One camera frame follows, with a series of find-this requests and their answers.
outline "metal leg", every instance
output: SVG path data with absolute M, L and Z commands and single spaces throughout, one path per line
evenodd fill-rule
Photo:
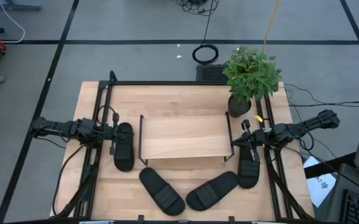
M 41 3 L 35 0 L 1 0 L 5 9 L 8 10 L 37 10 L 42 9 Z
M 349 153 L 345 156 L 338 157 L 336 159 L 332 159 L 330 161 L 326 161 L 324 163 L 316 164 L 314 166 L 310 166 L 304 169 L 306 179 L 318 177 L 323 174 L 329 174 L 333 172 L 331 168 L 329 168 L 327 165 L 333 167 L 336 170 L 340 169 L 341 164 L 348 164 L 352 167 L 355 167 L 355 163 L 353 162 L 355 160 L 356 153 Z

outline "wire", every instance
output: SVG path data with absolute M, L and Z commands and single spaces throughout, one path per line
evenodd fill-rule
M 292 151 L 294 151 L 294 152 L 296 152 L 296 153 L 298 153 L 301 157 L 302 157 L 302 155 L 307 155 L 307 156 L 310 156 L 310 154 L 308 154 L 308 153 L 304 153 L 304 152 L 299 152 L 299 151 L 297 151 L 297 150 L 295 150 L 295 149 L 292 149 L 292 148 L 290 148 L 290 147 L 287 147 L 287 146 L 284 146 L 286 149 L 290 149 L 290 150 L 292 150 Z
M 348 178 L 347 176 L 343 175 L 342 173 L 340 173 L 340 171 L 338 171 L 337 169 L 334 169 L 334 167 L 330 166 L 329 164 L 327 164 L 324 161 L 320 161 L 321 163 L 323 163 L 325 166 L 327 166 L 329 169 L 333 170 L 334 172 L 338 173 L 340 176 L 342 176 L 343 178 L 349 180 L 350 182 L 352 182 L 353 184 L 355 184 L 357 187 L 359 187 L 359 184 L 357 184 L 355 181 L 351 180 L 350 178 Z
M 207 0 L 177 0 L 177 4 L 182 7 L 184 12 L 188 12 L 193 15 L 211 16 L 218 7 L 219 0 L 211 0 L 212 3 L 216 3 L 215 7 L 211 7 L 209 10 L 200 9 Z
M 52 140 L 49 140 L 49 139 L 46 139 L 46 138 L 40 138 L 40 137 L 34 137 L 35 139 L 40 139 L 40 140 L 44 140 L 44 141 L 48 141 L 52 144 L 54 144 L 55 146 L 59 147 L 59 148 L 62 148 L 62 149 L 66 149 L 66 147 L 63 147 L 61 145 L 58 145 L 56 142 L 53 142 Z
M 53 142 L 52 140 L 49 140 L 49 139 L 47 139 L 47 138 L 34 137 L 35 134 L 39 133 L 41 130 L 43 130 L 43 129 L 45 129 L 45 128 L 54 128 L 55 126 L 56 126 L 56 125 L 54 124 L 54 125 L 49 125 L 49 126 L 42 127 L 42 128 L 40 128 L 40 129 L 36 130 L 31 137 L 32 137 L 32 138 L 35 138 L 35 139 L 40 139 L 40 140 L 48 141 L 48 142 L 54 144 L 55 146 L 57 146 L 57 147 L 59 147 L 59 148 L 66 149 L 66 147 L 63 147 L 63 146 L 57 144 L 56 142 Z
M 1 41 L 1 42 L 2 42 L 2 43 L 7 43 L 7 44 L 16 44 L 16 43 L 22 42 L 22 40 L 24 39 L 24 36 L 26 35 L 26 31 L 25 31 L 24 28 L 23 28 L 22 26 L 20 26 L 14 19 L 12 19 L 12 17 L 6 12 L 5 7 L 4 7 L 4 4 L 1 2 L 1 0 L 0 0 L 0 5 L 1 5 L 1 8 L 3 9 L 3 11 L 5 12 L 5 15 L 23 31 L 23 35 L 22 35 L 22 38 L 20 38 L 20 40 L 15 40 L 15 41 Z
M 303 128 L 303 127 L 297 127 L 297 128 L 304 130 L 310 136 L 310 139 L 312 140 L 310 147 L 306 147 L 305 141 L 301 139 L 302 131 L 300 131 L 299 132 L 299 136 L 300 136 L 299 144 L 301 145 L 301 147 L 303 149 L 305 149 L 306 151 L 312 150 L 315 146 L 315 138 L 313 137 L 313 135 L 306 128 Z
M 107 107 L 107 106 L 106 106 L 106 105 L 103 105 L 103 106 L 99 107 L 98 111 L 96 112 L 96 122 L 98 122 L 99 124 L 102 124 L 102 123 L 99 121 L 99 112 L 100 112 L 100 109 L 105 108 L 105 107 Z M 113 113 L 116 112 L 111 106 L 108 106 L 108 107 L 109 107 L 109 109 L 112 110 Z
M 334 158 L 337 158 L 334 153 L 331 151 L 331 149 L 329 147 L 327 147 L 324 143 L 322 143 L 321 141 L 319 141 L 318 139 L 315 138 L 315 141 L 321 143 L 321 145 L 323 145 L 330 153 L 331 155 L 334 157 Z
M 57 192 L 58 192 L 58 189 L 59 189 L 59 185 L 60 185 L 60 178 L 62 177 L 62 174 L 63 174 L 63 170 L 64 168 L 66 167 L 67 163 L 69 162 L 69 160 L 75 156 L 75 154 L 77 154 L 80 149 L 82 149 L 83 146 L 80 146 L 75 152 L 73 152 L 73 154 L 71 156 L 69 156 L 67 158 L 67 160 L 63 163 L 63 166 L 62 168 L 60 169 L 60 172 L 59 172 L 59 176 L 58 176 L 58 179 L 57 179 L 57 184 L 56 184 L 56 189 L 55 189 L 55 193 L 54 193 L 54 200 L 52 202 L 52 212 L 54 213 L 54 215 L 56 216 L 57 215 L 57 212 L 56 212 L 56 209 L 55 209 L 55 202 L 56 202 L 56 196 L 57 196 Z
M 301 91 L 305 91 L 307 92 L 310 97 L 312 98 L 312 100 L 314 100 L 315 104 L 313 105 L 291 105 L 293 107 L 313 107 L 313 106 L 325 106 L 325 105 L 329 105 L 329 106 L 345 106 L 345 107 L 359 107 L 359 106 L 355 106 L 355 105 L 344 105 L 344 104 L 350 104 L 350 103 L 353 103 L 353 104 L 359 104 L 359 101 L 345 101 L 345 102 L 336 102 L 336 103 L 325 103 L 323 101 L 319 101 L 319 100 L 316 100 L 313 96 L 313 94 L 309 91 L 309 90 L 306 90 L 306 89 L 303 89 L 303 88 L 299 88 L 298 86 L 294 85 L 294 84 L 290 84 L 290 83 L 287 83 L 287 84 L 284 84 L 285 86 L 293 86 L 294 88 L 297 88 L 298 90 L 301 90 Z
M 275 16 L 276 13 L 277 13 L 277 9 L 279 8 L 279 5 L 280 5 L 280 0 L 277 0 L 276 6 L 274 7 L 273 14 L 272 14 L 272 17 L 271 17 L 271 22 L 269 23 L 268 30 L 266 31 L 266 34 L 265 34 L 264 46 L 263 46 L 263 48 L 262 48 L 262 53 L 265 52 L 266 40 L 268 39 L 269 31 L 270 31 L 271 28 L 272 28 L 274 16 Z
M 212 6 L 213 6 L 213 3 L 214 3 L 215 0 L 211 1 L 211 8 L 210 10 L 212 10 Z M 202 41 L 202 44 L 200 44 L 200 46 L 198 46 L 196 49 L 194 49 L 193 53 L 192 53 L 192 57 L 193 57 L 193 60 L 195 60 L 197 63 L 201 64 L 201 65 L 209 65 L 215 61 L 217 61 L 218 57 L 219 57 L 219 50 L 216 46 L 212 45 L 212 44 L 204 44 L 205 42 L 205 38 L 207 37 L 207 31 L 208 31 L 208 25 L 210 24 L 210 17 L 211 17 L 211 14 L 210 13 L 208 15 L 208 21 L 207 21 L 207 26 L 205 28 L 205 33 L 204 33 L 204 38 L 203 38 L 203 41 Z M 208 49 L 212 49 L 214 52 L 215 52 L 215 56 L 210 59 L 210 60 L 205 60 L 205 61 L 202 61 L 202 60 L 199 60 L 197 59 L 196 57 L 196 52 L 200 49 L 203 49 L 203 48 L 208 48 Z
M 296 110 L 296 112 L 297 112 L 297 114 L 298 114 L 298 118 L 299 118 L 299 122 L 301 122 L 302 121 L 302 119 L 301 119 L 301 116 L 299 115 L 299 111 L 298 111 L 298 109 L 291 103 L 291 101 L 290 100 L 288 100 L 288 102 L 290 103 L 290 105 L 291 106 L 293 106 L 294 107 L 294 109 Z

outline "wooden shelf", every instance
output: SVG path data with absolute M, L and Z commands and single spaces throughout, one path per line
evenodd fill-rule
M 143 119 L 143 159 L 230 155 L 230 138 L 225 115 Z

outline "wooden tabletop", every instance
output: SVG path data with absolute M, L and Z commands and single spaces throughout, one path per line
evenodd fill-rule
M 97 87 L 98 82 L 83 82 L 74 119 L 92 117 Z M 138 158 L 140 114 L 145 118 L 153 119 L 222 116 L 227 111 L 230 96 L 228 90 L 228 86 L 118 85 L 113 87 L 110 105 L 119 113 L 119 122 L 132 124 L 135 132 L 135 158 Z M 264 114 L 267 114 L 264 102 L 262 105 Z M 271 105 L 276 123 L 292 122 L 282 83 L 279 85 L 279 91 L 271 97 Z M 252 108 L 245 115 L 240 118 L 230 118 L 234 139 L 241 136 L 243 131 L 241 122 L 244 119 L 250 120 L 251 131 L 259 128 L 258 121 L 254 117 L 256 113 L 253 102 Z M 111 120 L 112 114 L 109 113 L 109 125 L 112 125 Z M 110 145 L 109 141 L 103 144 L 91 217 L 94 220 L 136 220 L 138 215 L 144 215 L 145 220 L 225 221 L 229 216 L 234 216 L 236 221 L 274 220 L 269 180 L 261 147 L 258 148 L 261 172 L 255 187 L 245 190 L 237 186 L 220 202 L 204 212 L 196 212 L 186 207 L 179 216 L 170 217 L 160 211 L 139 181 L 139 172 L 145 168 L 145 165 L 136 159 L 131 172 L 120 172 L 114 166 L 113 156 L 109 155 Z M 78 146 L 78 141 L 70 141 L 64 160 Z M 288 147 L 298 150 L 296 142 L 292 142 Z M 235 147 L 235 156 L 226 163 L 223 162 L 222 157 L 193 157 L 150 160 L 149 167 L 154 168 L 182 198 L 185 198 L 191 190 L 225 171 L 232 170 L 237 173 L 238 154 L 238 148 Z M 80 151 L 63 171 L 56 199 L 57 211 L 62 210 L 78 188 L 84 155 L 85 150 Z M 290 192 L 305 211 L 314 216 L 300 156 L 288 149 L 283 149 L 281 155 Z M 285 217 L 284 202 L 278 187 L 277 194 L 281 215 Z

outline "black sandal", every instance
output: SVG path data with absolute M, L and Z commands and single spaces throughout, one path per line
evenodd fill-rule
M 224 172 L 218 177 L 192 190 L 186 196 L 186 203 L 190 208 L 196 211 L 207 210 L 219 202 L 236 186 L 236 174 L 232 171 Z
M 139 179 L 165 214 L 176 216 L 185 210 L 184 200 L 154 169 L 149 167 L 143 169 L 139 174 Z
M 131 171 L 134 167 L 134 137 L 129 123 L 118 125 L 117 140 L 114 152 L 114 164 L 122 172 Z
M 259 155 L 256 149 L 240 148 L 237 178 L 241 188 L 250 189 L 258 183 L 259 165 Z

